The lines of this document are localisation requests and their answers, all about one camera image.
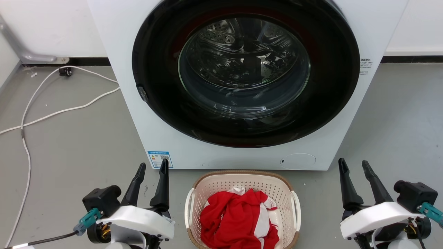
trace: washing machine door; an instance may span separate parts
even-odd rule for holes
[[[325,0],[165,0],[133,48],[141,97],[166,123],[230,147],[306,136],[345,106],[360,58]]]

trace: basket handle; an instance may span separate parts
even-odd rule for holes
[[[299,232],[302,221],[300,200],[294,191],[291,191],[291,193],[292,193],[291,199],[292,199],[292,216],[294,217],[294,228],[297,232]]]
[[[189,190],[188,196],[186,197],[186,202],[185,202],[185,226],[186,229],[189,228],[189,223],[192,224],[192,221],[189,220],[189,218],[192,219],[192,212],[194,211],[194,196],[195,196],[195,189],[191,188],[191,190]],[[189,209],[189,201],[191,199],[192,196],[192,203],[191,203],[191,208]]]

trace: wall bracket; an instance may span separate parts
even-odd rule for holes
[[[69,62],[69,57],[58,57],[53,55],[35,54],[29,51],[14,35],[6,24],[5,20],[0,16],[0,32],[3,34],[9,45],[19,57],[22,64],[38,64],[38,65],[64,65]]]

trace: red garment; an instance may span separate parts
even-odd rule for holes
[[[213,249],[260,249],[261,242],[254,232],[260,215],[260,204],[267,200],[265,193],[254,193],[252,189],[244,195],[223,191],[209,197],[209,205],[200,214],[203,243]],[[263,239],[264,249],[275,248],[279,238],[274,225],[270,224]]]

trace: red clothing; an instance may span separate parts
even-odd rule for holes
[[[277,229],[270,223],[266,208],[276,209],[276,204],[265,193],[254,193],[252,189],[244,195],[223,191],[209,197],[208,203],[200,214],[201,238],[208,247],[275,248],[279,240]]]

